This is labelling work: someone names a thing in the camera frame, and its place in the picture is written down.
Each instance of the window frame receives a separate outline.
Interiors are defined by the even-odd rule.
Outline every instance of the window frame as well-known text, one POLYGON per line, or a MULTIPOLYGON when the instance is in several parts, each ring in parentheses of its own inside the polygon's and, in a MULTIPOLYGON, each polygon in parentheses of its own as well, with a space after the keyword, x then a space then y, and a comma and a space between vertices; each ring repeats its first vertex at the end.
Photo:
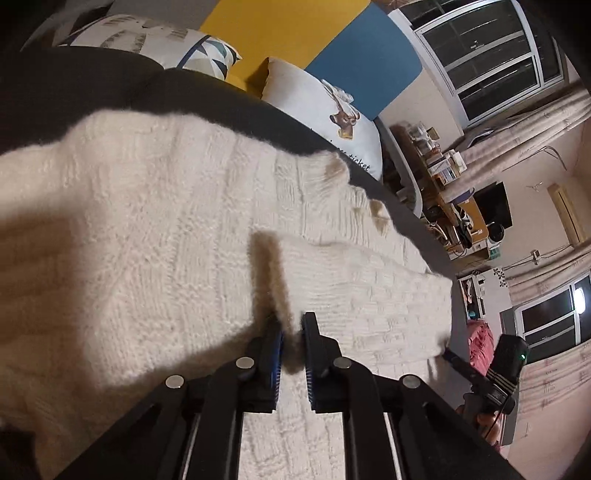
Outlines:
POLYGON ((491 70, 490 72, 487 72, 487 73, 481 75, 480 77, 478 77, 477 79, 474 79, 473 81, 471 81, 467 85, 480 82, 483 79, 486 79, 487 77, 494 75, 496 72, 506 69, 506 68, 510 67, 512 64, 516 64, 519 61, 523 61, 524 59, 528 59, 528 58, 532 58, 537 83, 536 83, 536 85, 528 88, 527 90, 516 94, 512 98, 506 100, 505 102, 502 102, 499 105, 496 105, 495 107, 493 107, 492 109, 482 113, 481 115, 477 116, 473 120, 470 120, 468 118, 466 111, 464 110, 464 106, 462 105, 462 101, 460 100, 459 93, 461 93, 462 91, 469 88, 469 86, 464 85, 460 89, 456 89, 453 86, 453 83, 452 83, 451 79, 449 78, 449 75, 447 74, 445 67, 442 65, 441 61, 439 60, 439 58, 437 57, 437 55, 435 54, 435 52, 433 51, 433 49, 431 48, 431 46, 429 45, 427 40, 425 39, 424 34, 426 32, 428 32, 429 30, 431 30, 432 28, 437 27, 438 25, 441 25, 442 23, 444 23, 448 20, 451 20, 455 17, 458 17, 459 15, 462 15, 462 14, 465 14, 465 13, 470 12, 472 10, 475 10, 477 8, 484 7, 486 5, 490 5, 490 4, 493 4, 496 2, 501 2, 501 1, 504 1, 504 0, 479 0, 479 1, 473 2, 468 5, 464 5, 460 8, 452 10, 451 12, 441 15, 440 17, 437 17, 434 20, 431 20, 430 22, 422 25, 421 27, 419 27, 416 30, 413 30, 411 21, 407 17, 404 16, 404 14, 402 13, 401 10, 397 9, 389 14, 390 19, 394 23, 396 23, 396 25, 402 30, 402 32, 410 40, 411 44, 413 45, 413 47, 415 48, 415 50, 417 51, 417 53, 421 57, 421 59, 423 61, 423 65, 425 65, 429 69, 430 73, 432 74, 431 76, 433 77, 433 80, 435 80, 435 83, 439 87, 445 100, 447 101, 448 105, 450 106, 450 110, 452 111, 452 114, 456 118, 456 122, 459 124, 459 126, 462 129, 468 129, 471 127, 475 127, 478 124, 489 119, 490 117, 497 115, 504 110, 509 109, 510 107, 518 104, 519 102, 522 102, 523 100, 526 100, 534 95, 537 95, 540 92, 542 92, 548 88, 551 88, 554 85, 564 81, 564 70, 563 70, 563 63, 561 61, 560 50, 558 49, 558 45, 556 44, 555 39, 552 38, 552 42, 554 44, 554 49, 555 49, 557 60, 558 60, 558 67, 560 69, 560 74, 558 76, 550 79, 549 81, 544 82, 543 73, 542 73, 542 66, 541 66, 541 61, 540 61, 540 55, 538 52, 538 48, 535 44, 534 34, 531 31, 530 24, 527 21, 527 18, 525 16, 525 12, 521 8, 521 6, 517 2, 517 0, 509 0, 511 2, 511 4, 513 5, 513 7, 515 8, 515 11, 517 12, 517 16, 518 16, 519 20, 521 21, 521 25, 523 27, 523 30, 525 32, 525 36, 526 36, 528 44, 530 46, 530 52, 526 55, 519 57, 518 59, 511 60, 510 62, 507 62, 507 63, 491 70))
POLYGON ((552 325, 554 325, 555 323, 560 322, 561 320, 564 320, 570 316, 574 316, 574 345, 573 346, 577 346, 580 345, 581 343, 581 324, 580 324, 580 318, 579 318, 579 314, 577 313, 577 310, 574 308, 574 285, 578 282, 580 282, 581 280, 583 280, 584 278, 590 278, 591 280, 591 271, 588 271, 587 273, 581 275, 580 277, 575 278, 573 281, 563 285, 560 288, 557 288, 555 290, 552 290, 551 292, 547 293, 546 295, 540 297, 539 299, 535 299, 532 301, 529 301, 528 303, 525 303, 523 305, 520 305, 519 307, 517 307, 515 309, 515 328, 517 331, 517 335, 522 337, 523 340, 526 340, 526 335, 525 335, 525 327, 523 325, 523 311, 527 310, 529 308, 535 307, 536 305, 539 305, 540 303, 545 302, 546 300, 549 300, 553 297, 555 297, 556 295, 559 295, 567 290, 570 290, 570 294, 571 294, 571 298, 573 299, 573 310, 566 313, 565 315, 562 315, 562 317, 559 317, 557 319, 551 320, 548 323, 543 324, 542 326, 535 328, 529 332, 527 332, 528 335, 532 334, 532 333, 536 333, 539 332, 541 330, 544 330, 545 328, 548 328, 552 325))

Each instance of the window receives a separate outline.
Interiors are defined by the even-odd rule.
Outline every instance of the window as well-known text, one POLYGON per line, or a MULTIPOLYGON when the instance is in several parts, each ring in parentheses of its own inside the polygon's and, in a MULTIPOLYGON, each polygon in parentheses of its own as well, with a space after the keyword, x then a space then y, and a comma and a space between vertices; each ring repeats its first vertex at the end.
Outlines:
POLYGON ((566 285, 515 311, 517 334, 531 348, 528 363, 558 355, 591 339, 591 277, 566 285))
POLYGON ((420 0, 400 10, 464 128, 563 79, 554 40, 515 0, 420 0))

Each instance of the computer monitor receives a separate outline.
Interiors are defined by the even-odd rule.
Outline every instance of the computer monitor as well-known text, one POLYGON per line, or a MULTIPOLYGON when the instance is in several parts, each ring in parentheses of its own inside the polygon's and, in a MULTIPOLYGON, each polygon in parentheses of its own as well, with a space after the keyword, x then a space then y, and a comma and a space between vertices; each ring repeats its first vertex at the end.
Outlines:
POLYGON ((485 223, 500 223, 509 228, 513 225, 511 210, 503 182, 494 183, 474 193, 474 200, 480 209, 485 223))

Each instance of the metal screw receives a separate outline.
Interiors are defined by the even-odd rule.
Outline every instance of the metal screw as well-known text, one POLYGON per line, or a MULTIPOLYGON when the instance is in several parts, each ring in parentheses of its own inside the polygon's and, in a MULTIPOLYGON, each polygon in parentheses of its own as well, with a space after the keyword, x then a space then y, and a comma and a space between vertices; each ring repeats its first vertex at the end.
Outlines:
POLYGON ((415 375, 407 375, 402 379, 402 384, 406 388, 418 388, 421 386, 421 379, 415 375))
POLYGON ((351 360, 345 356, 340 356, 338 358, 335 358, 335 360, 333 361, 333 365, 336 368, 349 368, 351 366, 351 360))
POLYGON ((184 378, 180 375, 171 375, 165 382, 168 388, 181 388, 184 384, 184 378))
POLYGON ((249 368, 254 367, 254 365, 255 361, 249 356, 242 356, 236 360, 236 366, 238 368, 243 368, 244 370, 248 370, 249 368))

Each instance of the knit fabric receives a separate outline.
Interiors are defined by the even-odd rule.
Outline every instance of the knit fabric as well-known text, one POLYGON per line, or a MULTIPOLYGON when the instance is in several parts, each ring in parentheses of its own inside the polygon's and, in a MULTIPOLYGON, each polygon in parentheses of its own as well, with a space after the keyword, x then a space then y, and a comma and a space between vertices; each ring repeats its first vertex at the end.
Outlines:
POLYGON ((276 310, 289 366, 246 414, 240 478, 344 478, 339 415, 307 400, 302 312, 374 373, 436 376, 451 282, 334 153, 194 116, 99 112, 0 158, 0 417, 57 475, 170 374, 239 356, 276 310))

